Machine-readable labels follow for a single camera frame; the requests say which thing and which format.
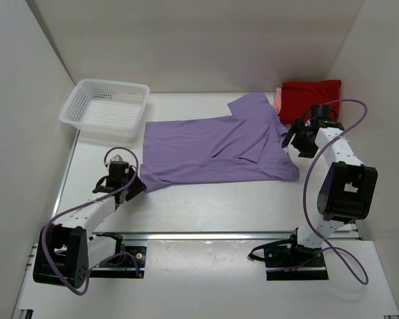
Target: white wall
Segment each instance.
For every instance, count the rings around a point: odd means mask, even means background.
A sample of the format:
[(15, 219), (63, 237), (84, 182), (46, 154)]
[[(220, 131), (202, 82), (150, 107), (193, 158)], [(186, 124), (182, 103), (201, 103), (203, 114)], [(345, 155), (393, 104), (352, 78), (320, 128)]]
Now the white wall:
[(51, 215), (74, 136), (58, 117), (73, 87), (27, 4), (0, 0), (0, 318)]
[(329, 71), (363, 0), (30, 0), (74, 82), (269, 91)]
[[(365, 1), (329, 78), (341, 78), (342, 95), (370, 108), (348, 137), (361, 160), (378, 170), (372, 210), (361, 229), (376, 243), (399, 306), (399, 0)], [(343, 124), (361, 111), (342, 105)]]

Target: red fabric pile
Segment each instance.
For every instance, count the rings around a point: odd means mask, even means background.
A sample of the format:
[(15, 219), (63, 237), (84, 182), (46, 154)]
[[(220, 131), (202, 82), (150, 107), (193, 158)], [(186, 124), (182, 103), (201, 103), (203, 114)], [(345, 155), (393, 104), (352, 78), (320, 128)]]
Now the red fabric pile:
[[(313, 104), (322, 104), (340, 98), (340, 80), (321, 82), (284, 82), (282, 87), (282, 107), (279, 118), (282, 123), (292, 124)], [(340, 110), (340, 103), (331, 104), (331, 109)]]

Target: metal strip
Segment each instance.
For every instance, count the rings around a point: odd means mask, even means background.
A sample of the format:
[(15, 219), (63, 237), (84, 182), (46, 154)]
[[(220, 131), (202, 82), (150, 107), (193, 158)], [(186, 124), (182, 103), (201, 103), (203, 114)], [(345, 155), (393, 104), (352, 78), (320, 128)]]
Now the metal strip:
[[(136, 241), (216, 241), (216, 240), (256, 240), (284, 239), (291, 232), (261, 233), (122, 233), (124, 240)], [(335, 232), (331, 239), (359, 239), (357, 231)]]
[(64, 175), (62, 177), (61, 184), (59, 185), (58, 195), (56, 196), (55, 204), (53, 205), (53, 210), (52, 210), (52, 216), (51, 217), (54, 217), (57, 214), (57, 211), (58, 211), (58, 208), (59, 208), (59, 203), (61, 202), (62, 193), (64, 191), (65, 183), (67, 182), (67, 177), (68, 177), (69, 169), (71, 167), (72, 157), (74, 156), (75, 148), (76, 148), (79, 136), (80, 136), (80, 130), (77, 130), (77, 132), (75, 133), (74, 141), (72, 142), (71, 150), (69, 152), (68, 161), (66, 163), (65, 170), (64, 170)]

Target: pink cloth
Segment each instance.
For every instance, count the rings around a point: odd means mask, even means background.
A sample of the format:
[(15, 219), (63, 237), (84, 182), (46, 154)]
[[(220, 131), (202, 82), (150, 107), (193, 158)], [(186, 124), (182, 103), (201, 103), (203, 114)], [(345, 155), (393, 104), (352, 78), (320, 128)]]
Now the pink cloth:
[(278, 114), (281, 111), (281, 105), (282, 105), (282, 89), (277, 88), (275, 99), (273, 100), (273, 107), (276, 109)]

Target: purple shirt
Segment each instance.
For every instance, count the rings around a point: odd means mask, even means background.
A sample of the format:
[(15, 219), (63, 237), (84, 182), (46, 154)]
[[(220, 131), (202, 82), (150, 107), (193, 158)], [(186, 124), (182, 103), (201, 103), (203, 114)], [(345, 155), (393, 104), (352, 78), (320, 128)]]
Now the purple shirt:
[(296, 181), (299, 169), (281, 148), (287, 129), (264, 93), (228, 104), (232, 116), (147, 122), (142, 181), (171, 184)]

